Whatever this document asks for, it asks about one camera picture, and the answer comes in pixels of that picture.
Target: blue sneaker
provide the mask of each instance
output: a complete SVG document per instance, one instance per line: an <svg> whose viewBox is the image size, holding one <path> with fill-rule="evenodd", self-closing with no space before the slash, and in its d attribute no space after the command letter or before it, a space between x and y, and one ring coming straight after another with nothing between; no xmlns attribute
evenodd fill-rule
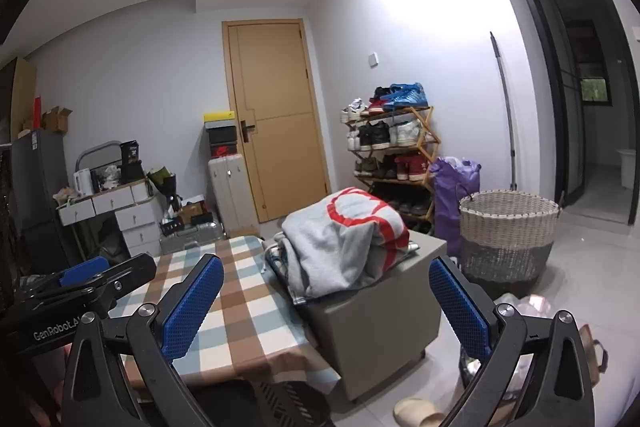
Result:
<svg viewBox="0 0 640 427"><path fill-rule="evenodd" d="M403 89L390 95L390 99L386 100L383 105L385 109L427 107L429 105L422 84L394 84L393 86L402 86Z"/></svg>

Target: folded clothes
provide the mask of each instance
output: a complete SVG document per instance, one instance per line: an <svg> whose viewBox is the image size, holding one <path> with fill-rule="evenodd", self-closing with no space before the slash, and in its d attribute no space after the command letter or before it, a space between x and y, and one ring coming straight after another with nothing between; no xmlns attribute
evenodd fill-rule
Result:
<svg viewBox="0 0 640 427"><path fill-rule="evenodd" d="M351 187L290 214L274 239L296 301L379 280L407 256L409 232L391 206Z"/></svg>

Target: purple bag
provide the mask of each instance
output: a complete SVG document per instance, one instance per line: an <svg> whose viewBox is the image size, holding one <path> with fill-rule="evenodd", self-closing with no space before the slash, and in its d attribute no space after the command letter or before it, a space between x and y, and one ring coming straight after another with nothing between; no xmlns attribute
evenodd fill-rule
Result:
<svg viewBox="0 0 640 427"><path fill-rule="evenodd" d="M457 257L462 245L460 200L469 194L480 191L480 169L482 166L469 160L461 162L456 158L447 159L455 163L456 166L454 167L444 158L438 158L429 169L434 174L434 235L447 241L447 254Z"/></svg>

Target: red shoe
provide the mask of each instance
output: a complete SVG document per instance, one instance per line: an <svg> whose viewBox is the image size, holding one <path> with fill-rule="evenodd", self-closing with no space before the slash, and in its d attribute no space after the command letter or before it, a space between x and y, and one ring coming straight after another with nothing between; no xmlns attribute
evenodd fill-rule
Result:
<svg viewBox="0 0 640 427"><path fill-rule="evenodd" d="M427 159L424 156L409 156L405 158L409 166L409 181L421 182L427 175Z"/></svg>
<svg viewBox="0 0 640 427"><path fill-rule="evenodd" d="M406 168L406 161L406 156L398 156L396 158L396 163L398 164L398 174L396 174L396 177L400 181L407 181L409 179L409 171Z"/></svg>
<svg viewBox="0 0 640 427"><path fill-rule="evenodd" d="M380 100L379 98L370 98L369 102L371 102L371 105L369 105L367 111L369 111L369 114L371 116L374 114L383 114L385 112L384 108L382 107L382 104L384 102L382 102L382 100Z"/></svg>

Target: white kettle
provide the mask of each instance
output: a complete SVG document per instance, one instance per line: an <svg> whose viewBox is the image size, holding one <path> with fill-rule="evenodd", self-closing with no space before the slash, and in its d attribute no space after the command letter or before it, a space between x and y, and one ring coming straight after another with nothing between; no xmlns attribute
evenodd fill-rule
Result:
<svg viewBox="0 0 640 427"><path fill-rule="evenodd" d="M74 188L83 198L94 195L94 184L91 182L91 171L89 169L74 172Z"/></svg>

